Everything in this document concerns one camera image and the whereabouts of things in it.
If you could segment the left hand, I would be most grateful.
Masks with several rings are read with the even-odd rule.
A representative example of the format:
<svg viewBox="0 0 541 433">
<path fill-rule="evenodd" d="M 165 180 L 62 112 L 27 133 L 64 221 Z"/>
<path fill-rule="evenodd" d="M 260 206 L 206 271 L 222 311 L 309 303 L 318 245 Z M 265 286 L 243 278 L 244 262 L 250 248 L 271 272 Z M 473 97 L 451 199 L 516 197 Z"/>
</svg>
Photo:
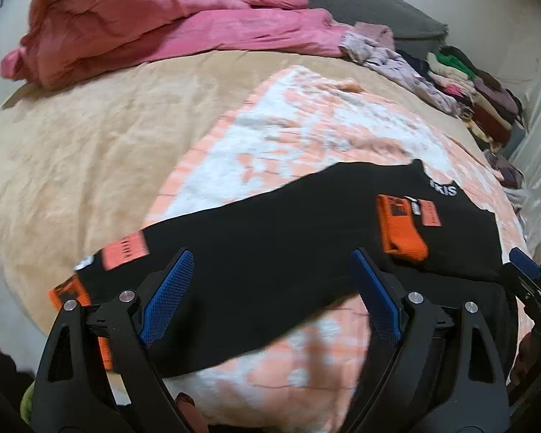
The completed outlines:
<svg viewBox="0 0 541 433">
<path fill-rule="evenodd" d="M 209 427 L 206 419 L 201 415 L 201 412 L 196 408 L 193 399 L 180 392 L 176 397 L 176 405 L 181 415 L 185 418 L 186 422 L 190 425 L 190 428 L 195 433 L 208 433 Z"/>
</svg>

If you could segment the right hand thumb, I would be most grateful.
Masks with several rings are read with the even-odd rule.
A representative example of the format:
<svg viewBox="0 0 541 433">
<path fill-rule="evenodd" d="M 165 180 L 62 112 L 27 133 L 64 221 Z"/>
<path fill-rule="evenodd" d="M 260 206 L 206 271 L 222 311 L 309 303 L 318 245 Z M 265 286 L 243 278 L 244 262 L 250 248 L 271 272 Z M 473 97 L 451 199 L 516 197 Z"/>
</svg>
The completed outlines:
<svg viewBox="0 0 541 433">
<path fill-rule="evenodd" d="M 541 334 L 533 328 L 518 345 L 515 362 L 509 374 L 507 392 L 524 382 L 535 367 L 541 368 Z"/>
</svg>

